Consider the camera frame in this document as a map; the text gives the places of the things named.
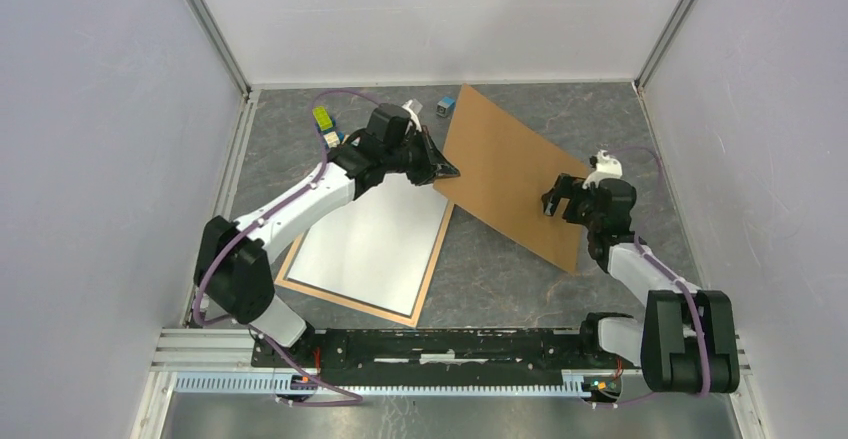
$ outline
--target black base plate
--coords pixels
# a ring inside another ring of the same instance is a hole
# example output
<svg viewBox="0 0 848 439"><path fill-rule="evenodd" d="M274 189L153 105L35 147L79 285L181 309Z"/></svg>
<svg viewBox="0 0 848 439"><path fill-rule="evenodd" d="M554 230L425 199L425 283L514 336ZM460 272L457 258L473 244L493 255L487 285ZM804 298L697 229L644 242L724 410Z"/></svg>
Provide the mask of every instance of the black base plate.
<svg viewBox="0 0 848 439"><path fill-rule="evenodd" d="M288 367L265 341L256 346L252 366ZM615 355L584 351L573 329L329 329L291 350L304 367L316 366L316 351L321 377L342 386L561 385L563 369L616 367ZM485 362L427 360L451 353Z"/></svg>

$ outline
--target white board with brown border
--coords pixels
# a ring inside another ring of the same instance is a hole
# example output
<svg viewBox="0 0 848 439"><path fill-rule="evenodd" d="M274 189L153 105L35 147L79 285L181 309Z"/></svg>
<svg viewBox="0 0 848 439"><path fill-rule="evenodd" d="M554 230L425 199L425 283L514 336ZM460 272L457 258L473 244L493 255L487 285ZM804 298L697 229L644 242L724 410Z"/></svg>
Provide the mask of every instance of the white board with brown border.
<svg viewBox="0 0 848 439"><path fill-rule="evenodd" d="M387 175L295 239L275 282L414 327L452 211L432 186Z"/></svg>

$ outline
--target gray floor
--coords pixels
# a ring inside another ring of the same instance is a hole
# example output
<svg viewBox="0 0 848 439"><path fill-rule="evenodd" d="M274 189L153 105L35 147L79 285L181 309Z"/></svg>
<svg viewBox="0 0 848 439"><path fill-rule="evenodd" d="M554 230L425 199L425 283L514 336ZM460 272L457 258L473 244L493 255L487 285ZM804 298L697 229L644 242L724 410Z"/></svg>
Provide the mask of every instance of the gray floor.
<svg viewBox="0 0 848 439"><path fill-rule="evenodd" d="M599 148L651 146L648 125L630 84L481 85L478 90L534 131L585 158ZM250 212L294 185L318 162L309 104L316 90L263 91L241 170L233 217ZM458 86L367 90L386 102L416 98L421 120L441 146L449 119L435 115L438 100ZM323 102L346 133L364 127L373 106L356 97ZM656 167L643 151L622 153L625 178L638 190L639 231L669 266L698 282L680 220ZM588 312L641 317L638 301L604 274L580 248L578 273L567 274L516 245L461 209L451 219L419 327L575 326ZM279 269L277 261L274 271ZM381 328L398 324L280 288L283 299L319 328Z"/></svg>

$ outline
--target white paper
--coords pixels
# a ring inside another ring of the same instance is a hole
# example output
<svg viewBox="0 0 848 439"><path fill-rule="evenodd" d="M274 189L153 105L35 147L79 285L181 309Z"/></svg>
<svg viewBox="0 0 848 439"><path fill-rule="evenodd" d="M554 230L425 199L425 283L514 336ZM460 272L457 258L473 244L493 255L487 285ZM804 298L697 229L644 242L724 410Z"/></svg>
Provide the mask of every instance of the white paper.
<svg viewBox="0 0 848 439"><path fill-rule="evenodd" d="M447 202L388 174L309 229L288 278L410 316Z"/></svg>

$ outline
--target white wall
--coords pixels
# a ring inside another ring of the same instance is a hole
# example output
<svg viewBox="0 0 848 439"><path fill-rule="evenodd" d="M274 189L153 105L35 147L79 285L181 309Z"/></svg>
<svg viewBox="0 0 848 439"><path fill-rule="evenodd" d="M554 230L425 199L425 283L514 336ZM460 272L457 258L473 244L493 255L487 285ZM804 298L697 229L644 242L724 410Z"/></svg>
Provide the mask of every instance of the white wall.
<svg viewBox="0 0 848 439"><path fill-rule="evenodd" d="M777 438L846 437L848 0L698 0L647 104Z"/></svg>
<svg viewBox="0 0 848 439"><path fill-rule="evenodd" d="M253 83L633 79L677 0L206 0Z"/></svg>
<svg viewBox="0 0 848 439"><path fill-rule="evenodd" d="M0 24L0 437L127 437L240 97L184 0Z"/></svg>

